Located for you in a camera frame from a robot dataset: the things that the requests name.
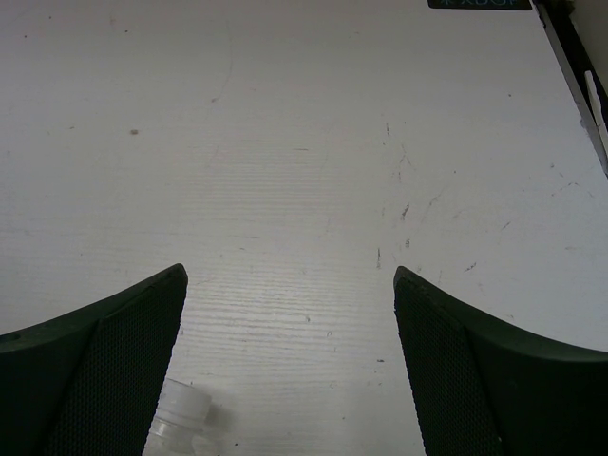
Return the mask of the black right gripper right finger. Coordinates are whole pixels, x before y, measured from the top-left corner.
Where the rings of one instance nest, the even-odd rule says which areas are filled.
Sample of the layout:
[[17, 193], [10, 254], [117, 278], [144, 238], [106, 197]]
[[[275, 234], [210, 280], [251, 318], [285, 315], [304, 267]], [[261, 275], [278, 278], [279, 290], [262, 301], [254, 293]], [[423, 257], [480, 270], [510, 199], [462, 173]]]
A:
[[427, 455], [606, 454], [606, 352], [518, 328], [404, 266], [393, 289]]

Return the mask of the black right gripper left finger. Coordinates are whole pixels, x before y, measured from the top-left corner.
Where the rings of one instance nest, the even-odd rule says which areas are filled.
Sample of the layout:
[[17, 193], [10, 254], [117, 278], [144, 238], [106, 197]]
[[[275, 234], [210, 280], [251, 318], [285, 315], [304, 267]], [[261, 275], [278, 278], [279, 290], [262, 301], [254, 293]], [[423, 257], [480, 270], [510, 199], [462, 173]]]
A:
[[187, 284], [175, 264], [81, 309], [2, 334], [2, 454], [142, 454]]

